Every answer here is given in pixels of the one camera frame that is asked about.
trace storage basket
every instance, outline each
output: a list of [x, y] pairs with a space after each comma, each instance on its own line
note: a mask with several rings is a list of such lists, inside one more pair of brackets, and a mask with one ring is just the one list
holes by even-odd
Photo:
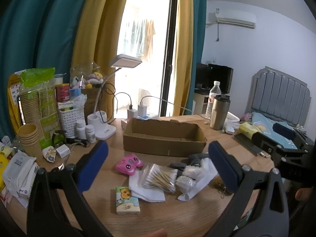
[[84, 120], [84, 108], [73, 109], [70, 111], [59, 111], [59, 117], [62, 129], [66, 131], [66, 137], [77, 137], [76, 122], [79, 119]]

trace door frame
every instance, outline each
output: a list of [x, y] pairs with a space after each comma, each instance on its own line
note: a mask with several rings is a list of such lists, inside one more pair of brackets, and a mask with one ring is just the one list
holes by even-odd
[[[173, 47], [174, 38], [176, 35], [176, 19], [177, 19], [177, 7], [178, 0], [170, 0], [169, 3], [169, 15], [168, 15], [168, 29], [166, 33], [166, 46], [162, 75], [162, 87], [160, 98], [168, 100], [170, 78], [172, 73], [172, 59], [173, 59]], [[167, 112], [167, 102], [160, 101], [160, 116], [164, 117]]]

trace white desk lamp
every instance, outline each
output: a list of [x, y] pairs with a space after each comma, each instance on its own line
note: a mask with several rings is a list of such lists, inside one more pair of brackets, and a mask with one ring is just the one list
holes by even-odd
[[121, 68], [135, 68], [139, 64], [142, 63], [141, 59], [131, 57], [125, 54], [120, 54], [117, 55], [111, 62], [109, 63], [109, 66], [112, 68], [118, 68], [116, 69], [113, 73], [108, 75], [98, 92], [98, 95], [95, 100], [95, 105], [94, 105], [94, 113], [90, 114], [87, 119], [88, 119], [88, 124], [94, 126], [94, 132], [95, 132], [95, 137], [98, 140], [106, 140], [109, 138], [111, 135], [113, 135], [116, 132], [116, 127], [109, 125], [107, 123], [104, 123], [107, 121], [106, 119], [106, 112], [105, 111], [97, 111], [97, 106], [99, 102], [99, 97], [102, 92], [102, 88], [105, 85], [105, 83], [108, 81], [108, 79], [114, 75], [116, 72], [118, 72]]

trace plastic water bottle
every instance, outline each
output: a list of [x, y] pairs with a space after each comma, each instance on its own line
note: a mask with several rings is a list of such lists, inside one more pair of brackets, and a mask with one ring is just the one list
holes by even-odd
[[214, 86], [210, 90], [209, 101], [207, 102], [207, 107], [206, 107], [206, 117], [208, 119], [211, 118], [214, 97], [218, 94], [222, 94], [221, 90], [219, 89], [219, 85], [220, 85], [219, 81], [214, 81]]

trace finger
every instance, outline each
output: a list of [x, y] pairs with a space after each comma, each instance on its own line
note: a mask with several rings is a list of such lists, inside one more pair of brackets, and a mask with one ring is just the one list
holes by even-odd
[[309, 199], [310, 194], [312, 193], [311, 188], [301, 188], [295, 194], [295, 199], [298, 201], [306, 201]]
[[143, 235], [143, 237], [167, 237], [167, 236], [168, 236], [168, 233], [165, 229], [160, 229], [153, 233], [148, 233], [146, 235]]

